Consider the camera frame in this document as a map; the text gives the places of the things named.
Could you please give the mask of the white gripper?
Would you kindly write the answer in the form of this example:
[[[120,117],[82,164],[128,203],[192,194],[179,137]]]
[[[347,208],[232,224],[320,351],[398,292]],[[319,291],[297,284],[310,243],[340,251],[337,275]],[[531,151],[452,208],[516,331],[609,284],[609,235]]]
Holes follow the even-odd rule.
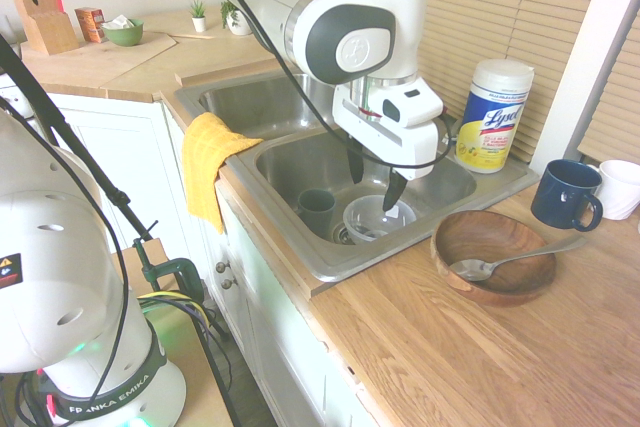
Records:
[[[396,166],[389,173],[389,184],[382,210],[390,211],[409,181],[429,174],[436,157],[438,129],[433,120],[440,115],[440,98],[427,85],[371,87],[367,104],[351,99],[350,88],[334,90],[332,115],[351,137],[347,140],[347,159],[354,184],[364,175],[363,146],[381,160]]]

